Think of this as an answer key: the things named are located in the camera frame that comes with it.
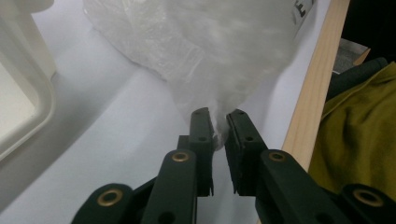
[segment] olive green fabric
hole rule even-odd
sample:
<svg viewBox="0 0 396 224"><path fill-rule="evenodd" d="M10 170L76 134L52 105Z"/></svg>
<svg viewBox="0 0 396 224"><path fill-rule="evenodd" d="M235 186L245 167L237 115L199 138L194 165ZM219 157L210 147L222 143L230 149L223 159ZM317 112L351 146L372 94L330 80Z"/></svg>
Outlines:
<svg viewBox="0 0 396 224"><path fill-rule="evenodd" d="M333 192L361 183L396 200L396 63L326 103L309 174Z"/></svg>

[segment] plastic bag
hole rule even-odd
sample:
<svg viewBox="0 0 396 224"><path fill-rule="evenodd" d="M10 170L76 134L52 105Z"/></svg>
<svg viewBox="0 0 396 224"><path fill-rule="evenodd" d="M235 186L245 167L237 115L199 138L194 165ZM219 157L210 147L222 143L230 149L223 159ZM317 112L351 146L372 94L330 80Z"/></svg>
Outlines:
<svg viewBox="0 0 396 224"><path fill-rule="evenodd" d="M219 145L225 116L290 62L290 0L84 0L96 29L167 80L186 120L209 107Z"/></svg>

